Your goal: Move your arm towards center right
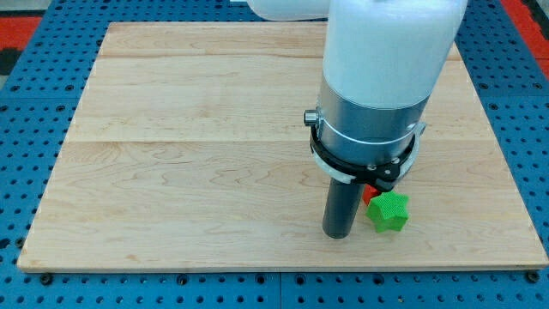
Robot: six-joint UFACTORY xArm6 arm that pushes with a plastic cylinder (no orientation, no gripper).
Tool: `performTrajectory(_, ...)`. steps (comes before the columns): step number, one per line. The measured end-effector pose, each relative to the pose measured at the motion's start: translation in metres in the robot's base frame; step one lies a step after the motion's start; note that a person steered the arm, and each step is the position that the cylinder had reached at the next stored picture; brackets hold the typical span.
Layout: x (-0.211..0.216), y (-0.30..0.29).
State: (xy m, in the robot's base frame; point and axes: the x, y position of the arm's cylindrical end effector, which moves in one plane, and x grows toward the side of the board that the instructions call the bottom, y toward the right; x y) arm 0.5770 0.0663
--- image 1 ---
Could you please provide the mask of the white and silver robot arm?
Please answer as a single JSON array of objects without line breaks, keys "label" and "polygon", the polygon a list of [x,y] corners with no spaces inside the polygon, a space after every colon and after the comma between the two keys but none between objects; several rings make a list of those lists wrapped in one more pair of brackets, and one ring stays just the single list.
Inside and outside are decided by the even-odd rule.
[{"label": "white and silver robot arm", "polygon": [[403,153],[441,73],[466,0],[247,0],[270,21],[328,21],[316,138],[334,157]]}]

